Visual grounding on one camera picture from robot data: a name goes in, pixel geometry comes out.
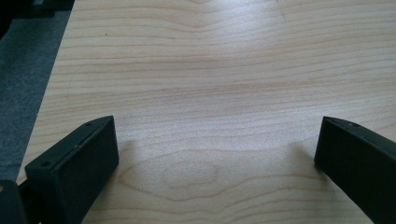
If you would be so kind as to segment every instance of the wood grain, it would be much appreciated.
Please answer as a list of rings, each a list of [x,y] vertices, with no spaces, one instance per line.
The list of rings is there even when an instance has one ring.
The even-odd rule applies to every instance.
[[[84,223],[370,223],[313,157],[323,116],[396,140],[395,28],[390,0],[77,0],[23,166],[114,115]]]

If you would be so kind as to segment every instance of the light wood surface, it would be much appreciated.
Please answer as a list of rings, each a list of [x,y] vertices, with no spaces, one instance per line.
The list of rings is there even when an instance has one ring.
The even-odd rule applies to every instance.
[[[84,223],[370,223],[313,157],[323,116],[396,140],[395,68],[390,0],[77,0],[23,166],[114,115]]]

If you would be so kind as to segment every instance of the black object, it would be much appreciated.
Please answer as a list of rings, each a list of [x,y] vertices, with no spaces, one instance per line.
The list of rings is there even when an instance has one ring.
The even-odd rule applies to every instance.
[[[315,165],[374,223],[396,223],[396,143],[359,124],[324,117]]]
[[[118,164],[113,117],[85,123],[26,165],[21,185],[0,181],[0,223],[81,223]]]

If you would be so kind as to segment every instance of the gray carpet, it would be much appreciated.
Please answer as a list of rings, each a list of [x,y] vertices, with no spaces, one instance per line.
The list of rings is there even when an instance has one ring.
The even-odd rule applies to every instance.
[[[0,179],[17,178],[69,15],[16,19],[0,40]]]

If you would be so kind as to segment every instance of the wooden table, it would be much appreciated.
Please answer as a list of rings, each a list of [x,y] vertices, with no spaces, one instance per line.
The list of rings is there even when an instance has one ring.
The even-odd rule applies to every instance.
[[[395,71],[390,0],[77,0],[23,166],[114,115],[84,223],[370,223],[313,157],[323,116],[396,140]]]

